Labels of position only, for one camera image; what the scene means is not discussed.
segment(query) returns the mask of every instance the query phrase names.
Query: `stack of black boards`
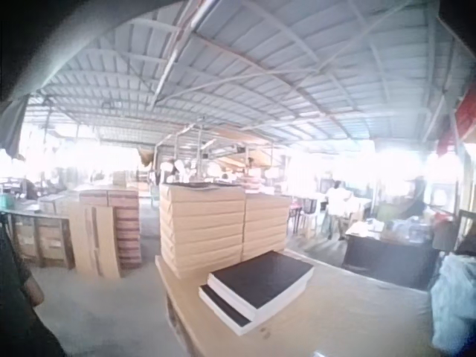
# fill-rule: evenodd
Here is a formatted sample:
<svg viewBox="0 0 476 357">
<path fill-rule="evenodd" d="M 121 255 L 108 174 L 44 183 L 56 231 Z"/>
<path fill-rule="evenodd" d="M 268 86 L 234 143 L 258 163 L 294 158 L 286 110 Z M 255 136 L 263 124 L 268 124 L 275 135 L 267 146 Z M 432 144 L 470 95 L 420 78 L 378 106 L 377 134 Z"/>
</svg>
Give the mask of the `stack of black boards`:
<svg viewBox="0 0 476 357">
<path fill-rule="evenodd" d="M 305 289 L 314 266 L 276 251 L 211 272 L 200 298 L 237 335 L 289 305 Z"/>
</svg>

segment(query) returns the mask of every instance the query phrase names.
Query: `person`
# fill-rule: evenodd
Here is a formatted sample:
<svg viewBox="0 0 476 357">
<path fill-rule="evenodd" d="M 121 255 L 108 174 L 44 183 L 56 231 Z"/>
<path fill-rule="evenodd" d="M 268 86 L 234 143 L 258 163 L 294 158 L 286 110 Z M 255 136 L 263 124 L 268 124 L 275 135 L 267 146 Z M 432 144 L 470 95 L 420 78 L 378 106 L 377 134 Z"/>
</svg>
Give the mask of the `person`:
<svg viewBox="0 0 476 357">
<path fill-rule="evenodd" d="M 33 308 L 43 291 L 13 249 L 0 214 L 0 350 L 3 356 L 66 356 L 57 338 Z"/>
<path fill-rule="evenodd" d="M 323 228 L 329 231 L 327 239 L 332 239 L 336 225 L 338 226 L 339 240 L 344 239 L 345 202 L 350 196 L 351 192 L 342 188 L 340 181 L 335 181 L 334 187 L 328 189 L 326 193 L 327 211 L 323 224 Z"/>
</svg>

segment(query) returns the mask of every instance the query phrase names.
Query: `corrugated roof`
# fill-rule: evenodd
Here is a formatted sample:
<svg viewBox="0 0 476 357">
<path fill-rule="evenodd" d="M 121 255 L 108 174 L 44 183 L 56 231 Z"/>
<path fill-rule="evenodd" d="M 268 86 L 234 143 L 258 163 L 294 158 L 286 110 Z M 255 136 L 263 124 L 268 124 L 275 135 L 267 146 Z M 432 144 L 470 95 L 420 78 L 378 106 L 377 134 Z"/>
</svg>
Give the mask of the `corrugated roof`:
<svg viewBox="0 0 476 357">
<path fill-rule="evenodd" d="M 199 3 L 93 41 L 32 98 L 26 121 L 44 123 L 51 107 L 50 126 L 81 123 L 126 145 L 153 145 L 199 118 L 202 142 L 230 125 L 322 152 L 425 141 L 440 133 L 443 91 L 454 106 L 475 63 L 432 1 L 204 1 L 196 21 Z M 196 137 L 179 145 L 192 151 Z"/>
</svg>

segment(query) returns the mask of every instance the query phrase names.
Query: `wooden table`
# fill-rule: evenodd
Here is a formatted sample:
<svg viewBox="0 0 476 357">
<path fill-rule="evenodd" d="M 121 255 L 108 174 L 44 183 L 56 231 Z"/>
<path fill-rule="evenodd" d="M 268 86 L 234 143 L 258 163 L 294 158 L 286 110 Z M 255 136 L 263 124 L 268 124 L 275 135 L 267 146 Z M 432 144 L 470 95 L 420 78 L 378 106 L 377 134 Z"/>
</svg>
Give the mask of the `wooden table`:
<svg viewBox="0 0 476 357">
<path fill-rule="evenodd" d="M 438 356 L 430 347 L 426 292 L 286 253 L 314 264 L 314 276 L 297 300 L 243 336 L 235 335 L 200 299 L 198 289 L 206 276 L 180 280 L 157 257 L 169 319 L 191 356 Z"/>
</svg>

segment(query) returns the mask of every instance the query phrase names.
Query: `concrete floor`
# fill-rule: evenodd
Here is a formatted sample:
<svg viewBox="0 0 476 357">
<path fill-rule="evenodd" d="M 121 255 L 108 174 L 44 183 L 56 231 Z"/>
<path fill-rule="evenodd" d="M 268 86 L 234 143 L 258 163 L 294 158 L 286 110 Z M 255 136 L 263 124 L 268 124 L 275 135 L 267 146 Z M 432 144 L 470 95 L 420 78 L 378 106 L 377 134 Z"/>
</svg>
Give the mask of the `concrete floor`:
<svg viewBox="0 0 476 357">
<path fill-rule="evenodd" d="M 153 262 L 158 210 L 141 200 L 144 266 L 123 279 L 88 279 L 64 268 L 32 268 L 45 292 L 36 310 L 72 356 L 186 356 L 166 319 L 165 292 Z"/>
</svg>

